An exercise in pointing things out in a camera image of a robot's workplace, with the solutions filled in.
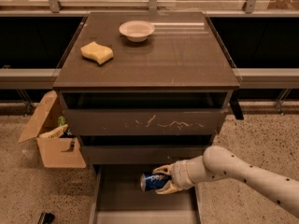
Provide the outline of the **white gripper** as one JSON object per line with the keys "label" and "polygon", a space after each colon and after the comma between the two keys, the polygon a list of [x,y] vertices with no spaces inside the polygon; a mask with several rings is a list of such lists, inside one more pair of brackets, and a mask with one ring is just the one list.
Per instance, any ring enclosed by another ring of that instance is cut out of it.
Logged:
{"label": "white gripper", "polygon": [[194,186],[188,174],[186,161],[176,161],[174,164],[157,167],[152,173],[154,175],[163,174],[172,176],[172,181],[167,181],[161,189],[155,190],[157,194],[172,194]]}

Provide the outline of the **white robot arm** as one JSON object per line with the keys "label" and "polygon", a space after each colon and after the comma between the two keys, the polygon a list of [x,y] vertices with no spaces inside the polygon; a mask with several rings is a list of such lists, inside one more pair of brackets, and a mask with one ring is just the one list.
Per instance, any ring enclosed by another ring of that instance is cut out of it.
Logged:
{"label": "white robot arm", "polygon": [[295,217],[299,217],[297,180],[249,164],[224,147],[208,147],[202,156],[160,166],[152,173],[171,176],[170,181],[156,190],[157,194],[171,194],[190,189],[202,182],[232,178],[251,187]]}

